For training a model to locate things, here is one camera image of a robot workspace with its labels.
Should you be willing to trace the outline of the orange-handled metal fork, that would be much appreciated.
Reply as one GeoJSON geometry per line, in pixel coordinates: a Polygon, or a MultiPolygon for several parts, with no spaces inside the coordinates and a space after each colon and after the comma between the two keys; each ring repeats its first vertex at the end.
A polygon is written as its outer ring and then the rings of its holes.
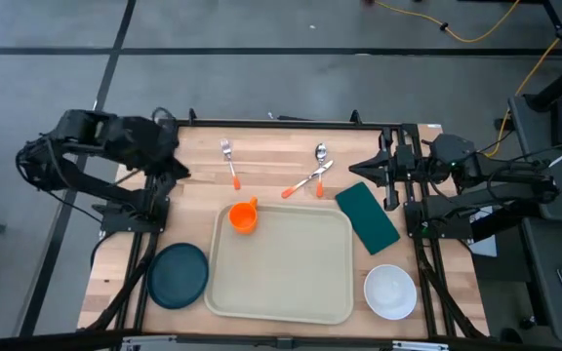
{"type": "Polygon", "coordinates": [[[232,180],[233,180],[233,187],[235,190],[239,190],[241,188],[241,183],[239,181],[239,178],[237,176],[237,173],[235,172],[234,169],[234,165],[232,162],[232,152],[231,152],[231,146],[229,143],[229,140],[226,138],[223,138],[220,141],[221,144],[221,151],[226,159],[226,161],[228,162],[230,171],[231,171],[231,175],[232,175],[232,180]]]}

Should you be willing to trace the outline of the orange-handled metal spoon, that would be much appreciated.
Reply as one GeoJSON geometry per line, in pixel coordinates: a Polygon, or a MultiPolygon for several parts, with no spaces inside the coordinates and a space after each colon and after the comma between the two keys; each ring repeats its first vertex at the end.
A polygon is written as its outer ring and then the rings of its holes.
{"type": "MultiPolygon", "coordinates": [[[[327,147],[324,142],[319,143],[315,149],[315,156],[318,161],[319,166],[323,166],[326,156],[327,156],[327,147]]],[[[322,197],[323,196],[323,185],[322,185],[322,176],[318,176],[317,180],[317,189],[316,189],[316,196],[322,197]]]]}

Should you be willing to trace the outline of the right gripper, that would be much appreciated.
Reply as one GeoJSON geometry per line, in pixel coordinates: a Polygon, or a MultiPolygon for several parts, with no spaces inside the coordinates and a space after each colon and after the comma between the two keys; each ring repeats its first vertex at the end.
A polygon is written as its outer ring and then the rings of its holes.
{"type": "Polygon", "coordinates": [[[418,127],[384,128],[381,132],[381,150],[374,157],[351,165],[348,169],[376,186],[385,186],[384,209],[394,211],[400,204],[396,182],[404,184],[406,200],[415,201],[413,183],[420,181],[418,171],[421,160],[418,127]]]}

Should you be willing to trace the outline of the grey desk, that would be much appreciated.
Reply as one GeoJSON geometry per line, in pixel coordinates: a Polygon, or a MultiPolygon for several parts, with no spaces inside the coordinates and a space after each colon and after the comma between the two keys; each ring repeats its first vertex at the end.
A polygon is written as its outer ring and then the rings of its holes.
{"type": "MultiPolygon", "coordinates": [[[[523,154],[551,146],[551,113],[538,112],[522,97],[508,101],[513,123],[523,154]]],[[[550,204],[541,205],[541,218],[527,217],[522,221],[526,245],[532,256],[533,271],[542,299],[547,324],[555,337],[562,341],[562,161],[549,168],[559,196],[550,204]]]]}

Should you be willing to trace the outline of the white paper sheet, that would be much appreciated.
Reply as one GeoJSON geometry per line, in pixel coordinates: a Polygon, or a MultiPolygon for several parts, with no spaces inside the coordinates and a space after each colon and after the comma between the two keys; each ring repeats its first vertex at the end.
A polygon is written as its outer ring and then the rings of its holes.
{"type": "MultiPolygon", "coordinates": [[[[492,213],[492,207],[484,207],[479,212],[473,214],[469,218],[469,222],[473,223],[475,220],[481,219],[487,215],[491,215],[492,213]]],[[[479,254],[488,257],[498,256],[498,248],[495,235],[480,241],[476,239],[467,239],[466,242],[473,254],[479,254]]]]}

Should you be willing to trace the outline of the beige plastic tray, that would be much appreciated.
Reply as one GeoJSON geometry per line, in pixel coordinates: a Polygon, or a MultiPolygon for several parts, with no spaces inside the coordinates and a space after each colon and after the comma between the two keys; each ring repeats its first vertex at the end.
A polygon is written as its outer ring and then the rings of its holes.
{"type": "Polygon", "coordinates": [[[255,230],[239,234],[229,209],[215,219],[204,293],[225,317],[338,325],[351,314],[353,229],[327,208],[261,205],[255,230]]]}

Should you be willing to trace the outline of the orange plastic cup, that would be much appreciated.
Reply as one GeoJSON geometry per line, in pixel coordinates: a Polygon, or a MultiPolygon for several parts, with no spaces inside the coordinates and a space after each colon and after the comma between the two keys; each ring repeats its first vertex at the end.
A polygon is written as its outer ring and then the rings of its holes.
{"type": "Polygon", "coordinates": [[[247,202],[234,204],[228,213],[229,222],[233,229],[239,233],[251,234],[258,223],[258,198],[252,197],[247,202]]]}

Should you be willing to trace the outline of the dark blue plate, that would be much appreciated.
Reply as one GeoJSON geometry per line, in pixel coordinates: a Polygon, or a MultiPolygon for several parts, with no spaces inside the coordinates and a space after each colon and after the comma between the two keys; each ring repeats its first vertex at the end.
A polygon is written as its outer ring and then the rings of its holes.
{"type": "Polygon", "coordinates": [[[153,302],[165,309],[192,304],[206,289],[209,263],[204,253],[189,243],[175,243],[153,258],[146,288],[153,302]]]}

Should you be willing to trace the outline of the black metal table frame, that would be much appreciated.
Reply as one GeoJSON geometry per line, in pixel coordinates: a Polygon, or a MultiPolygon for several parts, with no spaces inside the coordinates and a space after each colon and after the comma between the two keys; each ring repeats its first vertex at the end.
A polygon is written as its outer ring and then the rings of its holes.
{"type": "MultiPolygon", "coordinates": [[[[285,200],[287,205],[334,208],[335,196],[358,181],[348,167],[371,158],[378,149],[381,127],[355,126],[346,122],[213,121],[197,119],[179,129],[177,157],[188,166],[191,177],[180,181],[171,193],[166,228],[159,236],[160,247],[187,242],[207,251],[212,244],[218,212],[231,204],[257,197],[264,204],[281,204],[281,193],[311,175],[319,164],[316,146],[327,147],[325,162],[333,166],[322,175],[324,195],[316,196],[317,178],[285,200]],[[231,171],[220,141],[229,140],[232,162],[241,183],[235,190],[231,171]]],[[[370,255],[361,244],[353,254],[354,308],[338,325],[315,325],[241,319],[213,313],[203,299],[179,310],[162,308],[134,288],[126,304],[124,327],[139,327],[145,333],[244,336],[426,338],[426,319],[433,316],[439,332],[445,317],[439,304],[418,305],[400,321],[387,321],[368,307],[363,282],[375,266],[389,263],[411,275],[418,272],[413,241],[402,236],[383,252],[370,255]]]]}

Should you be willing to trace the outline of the white bowl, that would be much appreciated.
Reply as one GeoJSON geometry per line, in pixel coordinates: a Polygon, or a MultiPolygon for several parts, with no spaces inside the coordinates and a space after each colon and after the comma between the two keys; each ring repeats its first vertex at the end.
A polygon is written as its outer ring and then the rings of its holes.
{"type": "Polygon", "coordinates": [[[365,278],[363,291],[370,309],[379,317],[391,321],[410,316],[418,301],[411,276],[392,264],[374,267],[365,278]]]}

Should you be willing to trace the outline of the black crossbeam with silver brackets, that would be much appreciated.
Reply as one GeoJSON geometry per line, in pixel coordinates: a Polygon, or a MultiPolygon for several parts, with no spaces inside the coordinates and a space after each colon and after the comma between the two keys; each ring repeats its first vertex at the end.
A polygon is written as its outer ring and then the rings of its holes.
{"type": "Polygon", "coordinates": [[[151,341],[221,345],[267,346],[290,350],[300,347],[366,347],[394,350],[426,346],[434,351],[562,351],[562,347],[502,342],[491,337],[464,338],[437,335],[424,339],[244,336],[204,334],[144,334],[136,330],[76,331],[0,338],[0,351],[97,351],[117,346],[135,346],[151,341]]]}

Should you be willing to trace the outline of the orange-handled metal knife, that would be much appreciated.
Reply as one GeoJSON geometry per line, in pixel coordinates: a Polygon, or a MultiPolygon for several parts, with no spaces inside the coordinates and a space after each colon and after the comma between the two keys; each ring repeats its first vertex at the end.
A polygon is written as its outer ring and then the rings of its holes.
{"type": "Polygon", "coordinates": [[[290,197],[293,193],[295,193],[299,188],[306,185],[309,181],[314,178],[317,178],[317,187],[316,187],[316,196],[322,197],[324,195],[324,187],[322,182],[322,175],[328,171],[334,164],[334,161],[328,161],[318,169],[316,169],[311,175],[308,175],[306,178],[302,179],[299,183],[285,189],[281,193],[281,197],[286,199],[290,197]]]}

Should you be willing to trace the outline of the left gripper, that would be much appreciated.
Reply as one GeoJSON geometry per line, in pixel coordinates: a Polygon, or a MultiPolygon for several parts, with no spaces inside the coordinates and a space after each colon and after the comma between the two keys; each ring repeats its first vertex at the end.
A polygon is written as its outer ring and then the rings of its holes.
{"type": "Polygon", "coordinates": [[[166,197],[177,181],[191,177],[189,168],[175,158],[178,125],[171,116],[152,120],[132,117],[132,173],[144,173],[149,187],[134,190],[133,204],[154,204],[166,197]]]}

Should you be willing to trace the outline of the dark green napkin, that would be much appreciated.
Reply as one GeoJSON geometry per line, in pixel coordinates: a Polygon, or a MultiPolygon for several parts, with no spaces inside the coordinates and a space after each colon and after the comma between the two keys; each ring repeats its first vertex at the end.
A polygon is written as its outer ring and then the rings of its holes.
{"type": "Polygon", "coordinates": [[[399,241],[400,235],[364,182],[358,182],[335,196],[354,232],[370,255],[399,241]]]}

